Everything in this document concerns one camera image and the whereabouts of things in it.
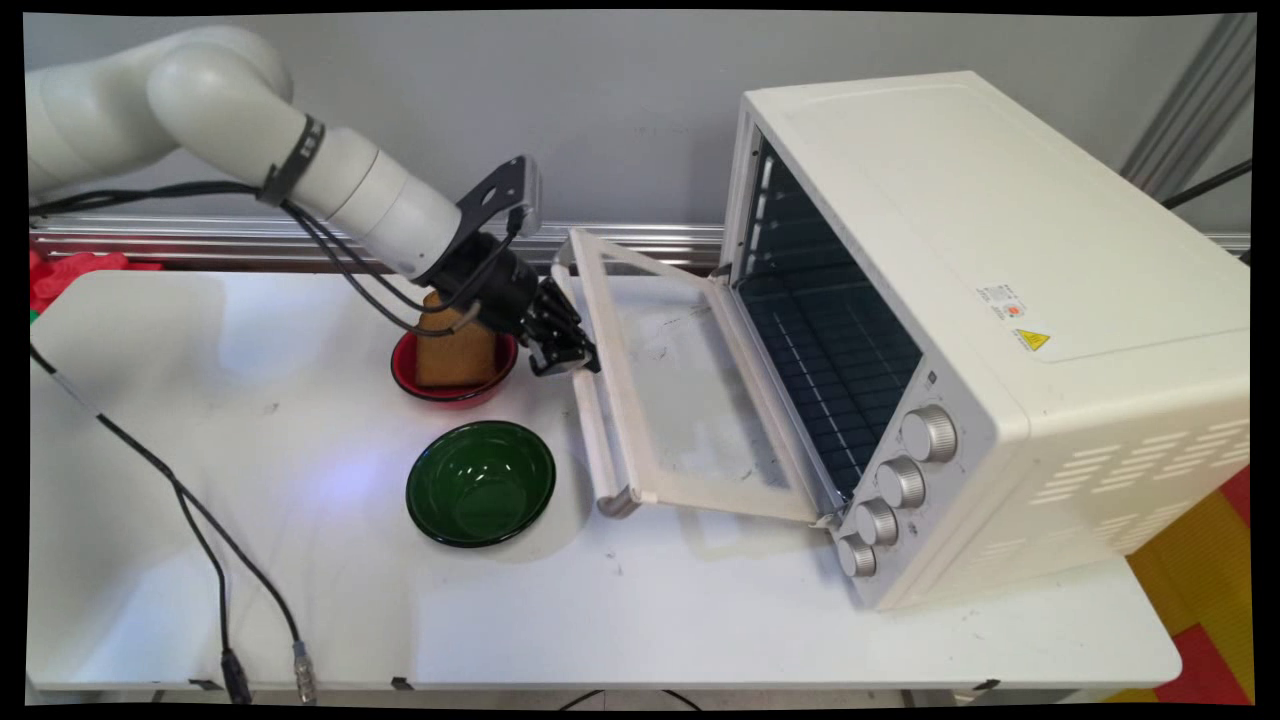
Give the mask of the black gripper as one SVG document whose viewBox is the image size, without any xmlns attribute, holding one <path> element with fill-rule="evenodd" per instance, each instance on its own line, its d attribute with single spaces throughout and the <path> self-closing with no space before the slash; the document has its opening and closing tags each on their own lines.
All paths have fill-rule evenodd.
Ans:
<svg viewBox="0 0 1280 720">
<path fill-rule="evenodd" d="M 490 331 L 524 337 L 534 375 L 599 373 L 596 346 L 561 286 L 539 283 L 524 259 L 499 245 L 493 234 L 472 233 L 431 268 L 430 286 L 442 300 L 458 296 L 454 309 L 461 313 L 479 301 L 476 320 Z M 536 293 L 538 318 L 525 319 Z"/>
</svg>

